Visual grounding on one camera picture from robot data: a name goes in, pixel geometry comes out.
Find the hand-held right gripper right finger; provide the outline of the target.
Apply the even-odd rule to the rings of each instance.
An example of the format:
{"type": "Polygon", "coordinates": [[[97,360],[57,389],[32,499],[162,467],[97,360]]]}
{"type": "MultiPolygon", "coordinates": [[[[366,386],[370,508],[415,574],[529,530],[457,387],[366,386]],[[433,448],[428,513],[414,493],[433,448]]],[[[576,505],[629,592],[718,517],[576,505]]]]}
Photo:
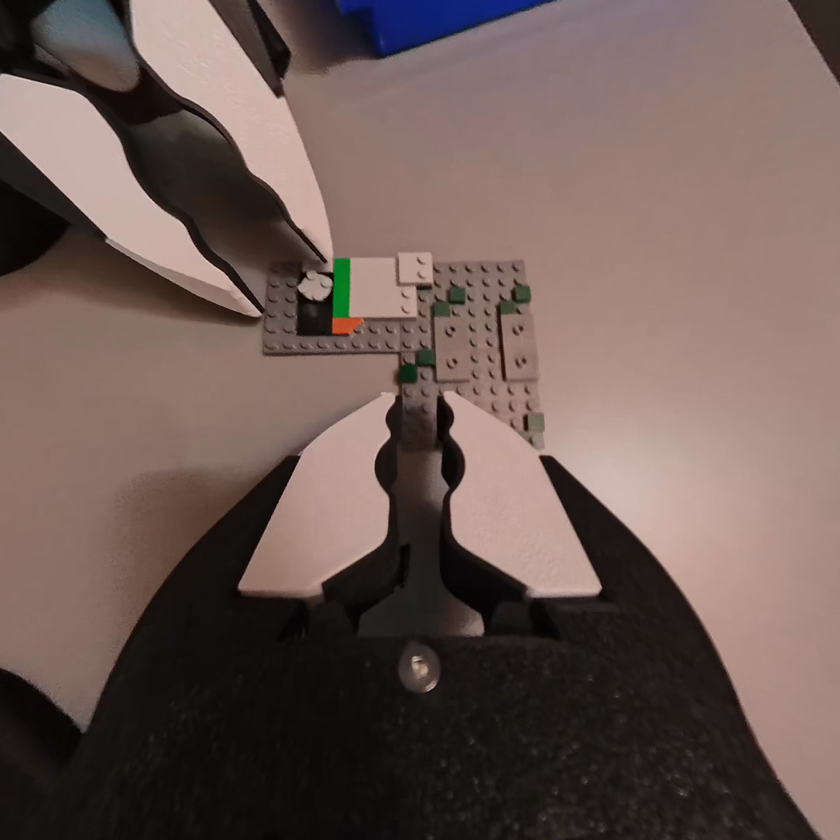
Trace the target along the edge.
{"type": "Polygon", "coordinates": [[[438,398],[437,430],[445,588],[484,625],[505,604],[598,597],[602,582],[537,450],[456,392],[438,398]]]}

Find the blue plastic storage bin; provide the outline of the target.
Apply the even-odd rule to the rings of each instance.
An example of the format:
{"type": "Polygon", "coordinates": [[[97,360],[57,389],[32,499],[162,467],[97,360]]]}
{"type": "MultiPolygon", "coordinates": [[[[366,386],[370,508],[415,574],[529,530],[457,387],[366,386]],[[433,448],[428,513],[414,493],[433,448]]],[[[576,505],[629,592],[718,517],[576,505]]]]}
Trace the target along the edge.
{"type": "Polygon", "coordinates": [[[337,1],[379,58],[544,5],[544,1],[337,1]]]}

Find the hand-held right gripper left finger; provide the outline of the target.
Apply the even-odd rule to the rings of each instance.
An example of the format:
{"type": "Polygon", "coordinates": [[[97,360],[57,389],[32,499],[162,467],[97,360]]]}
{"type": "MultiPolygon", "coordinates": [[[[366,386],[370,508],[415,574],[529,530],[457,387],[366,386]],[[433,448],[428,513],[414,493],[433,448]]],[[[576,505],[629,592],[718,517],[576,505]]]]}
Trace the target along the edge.
{"type": "Polygon", "coordinates": [[[403,401],[384,392],[293,459],[237,594],[341,613],[352,632],[404,580],[394,484],[403,401]]]}

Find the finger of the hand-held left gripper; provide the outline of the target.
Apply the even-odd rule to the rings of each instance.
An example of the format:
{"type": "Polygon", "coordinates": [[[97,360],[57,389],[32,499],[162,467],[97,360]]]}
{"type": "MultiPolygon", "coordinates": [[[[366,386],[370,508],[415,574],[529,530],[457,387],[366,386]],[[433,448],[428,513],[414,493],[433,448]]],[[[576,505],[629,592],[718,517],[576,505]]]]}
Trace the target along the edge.
{"type": "Polygon", "coordinates": [[[193,295],[257,319],[263,308],[237,271],[204,243],[191,218],[158,204],[118,132],[81,93],[2,75],[2,139],[13,169],[57,193],[55,213],[96,231],[121,254],[193,295]]]}
{"type": "Polygon", "coordinates": [[[130,33],[156,78],[234,146],[311,253],[331,262],[321,188],[248,3],[131,2],[130,33]]]}

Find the grey lego baseplate build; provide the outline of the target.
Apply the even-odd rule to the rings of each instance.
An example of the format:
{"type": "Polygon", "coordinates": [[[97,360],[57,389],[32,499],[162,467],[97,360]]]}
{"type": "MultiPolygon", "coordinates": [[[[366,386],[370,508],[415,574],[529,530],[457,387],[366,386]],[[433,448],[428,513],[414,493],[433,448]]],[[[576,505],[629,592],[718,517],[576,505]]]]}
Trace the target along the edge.
{"type": "Polygon", "coordinates": [[[438,445],[454,391],[544,447],[532,288],[523,262],[435,261],[429,252],[281,262],[266,281],[262,349],[273,356],[392,355],[402,446],[438,445]]]}

